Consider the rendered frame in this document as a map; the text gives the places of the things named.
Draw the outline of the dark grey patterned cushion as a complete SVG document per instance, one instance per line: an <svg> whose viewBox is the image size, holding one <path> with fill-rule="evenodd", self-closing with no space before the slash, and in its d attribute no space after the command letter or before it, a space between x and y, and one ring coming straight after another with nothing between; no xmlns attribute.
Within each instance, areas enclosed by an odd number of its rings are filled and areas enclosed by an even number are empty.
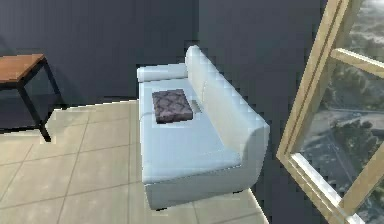
<svg viewBox="0 0 384 224"><path fill-rule="evenodd" d="M193 110L182 89L154 92L152 100L158 124L193 119Z"/></svg>

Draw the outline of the wooden table with black legs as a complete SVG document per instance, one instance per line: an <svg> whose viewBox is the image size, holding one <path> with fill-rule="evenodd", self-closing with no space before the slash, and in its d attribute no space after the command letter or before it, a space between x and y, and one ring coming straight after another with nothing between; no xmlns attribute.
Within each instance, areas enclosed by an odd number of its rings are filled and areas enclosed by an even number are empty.
<svg viewBox="0 0 384 224"><path fill-rule="evenodd" d="M27 93L25 86L37 73L44 69L54 91L55 100L49 106L47 115L42 118L36 109L33 101ZM0 91L16 89L29 111L34 124L21 127L1 127L0 133L11 133L26 130L38 129L46 142L51 141L51 137L45 127L53 110L56 106L66 110L68 105L64 102L59 87L53 76L49 63L43 54L15 55L0 57Z"/></svg>

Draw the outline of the wooden framed window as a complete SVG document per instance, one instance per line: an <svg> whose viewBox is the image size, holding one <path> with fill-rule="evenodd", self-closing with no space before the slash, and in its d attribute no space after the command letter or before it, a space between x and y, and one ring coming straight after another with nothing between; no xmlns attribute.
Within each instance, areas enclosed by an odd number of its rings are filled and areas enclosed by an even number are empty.
<svg viewBox="0 0 384 224"><path fill-rule="evenodd" d="M384 0L328 0L276 156L328 224L384 224Z"/></svg>

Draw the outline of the pale blue sofa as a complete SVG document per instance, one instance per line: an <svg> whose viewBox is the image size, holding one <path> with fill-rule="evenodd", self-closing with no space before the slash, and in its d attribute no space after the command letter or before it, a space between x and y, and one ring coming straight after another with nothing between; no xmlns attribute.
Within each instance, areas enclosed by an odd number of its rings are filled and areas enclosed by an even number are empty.
<svg viewBox="0 0 384 224"><path fill-rule="evenodd" d="M179 64L137 70L142 183L153 210L255 184L270 127L196 45ZM191 114L156 121L155 97L181 90Z"/></svg>

